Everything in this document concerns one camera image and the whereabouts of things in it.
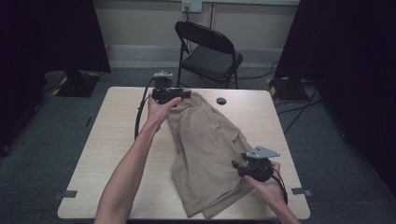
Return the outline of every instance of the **wooden table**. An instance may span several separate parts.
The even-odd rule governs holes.
[[[268,147],[280,153],[272,158],[281,163],[281,175],[289,194],[291,211],[299,219],[310,216],[300,188],[285,136],[267,91],[192,89],[239,127],[251,146]],[[67,190],[76,190],[75,198],[63,198],[58,216],[64,219],[93,219],[102,191],[112,172],[134,141],[134,124],[144,88],[113,87],[107,92],[91,134],[81,153]],[[218,105],[223,97],[226,105]],[[147,107],[140,127],[147,119]],[[129,219],[187,219],[171,176],[177,157],[176,146],[167,121],[154,137],[145,173],[134,200]],[[198,214],[191,219],[202,219]],[[228,207],[213,219],[273,219],[275,214],[264,204],[256,190]]]

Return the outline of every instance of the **baseboard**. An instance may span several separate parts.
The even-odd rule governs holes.
[[[271,67],[282,49],[236,49],[244,56],[241,67]],[[106,46],[110,67],[177,67],[179,46]]]

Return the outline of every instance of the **human arm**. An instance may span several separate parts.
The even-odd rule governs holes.
[[[276,161],[271,161],[273,168],[277,170],[274,172],[274,176],[279,179],[280,176],[280,164]],[[297,224],[300,221],[291,212],[290,208],[284,201],[283,191],[279,184],[270,178],[265,182],[259,182],[253,177],[246,175],[246,181],[259,192],[262,199],[270,206],[282,224]]]
[[[152,97],[148,98],[148,120],[108,180],[96,211],[95,224],[127,221],[154,135],[172,106],[180,101],[177,97],[165,105],[158,105]]]

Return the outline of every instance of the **chair seat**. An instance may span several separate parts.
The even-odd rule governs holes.
[[[236,67],[232,69],[233,58],[231,55],[198,46],[183,59],[181,67],[193,73],[202,74],[225,82],[227,76],[234,72],[242,63],[242,60],[243,56],[236,52]]]

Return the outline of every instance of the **khaki cloth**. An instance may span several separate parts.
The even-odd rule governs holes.
[[[171,109],[168,119],[177,146],[172,177],[187,217],[203,213],[212,218],[251,190],[231,164],[243,163],[241,152],[251,146],[204,97],[193,92]]]

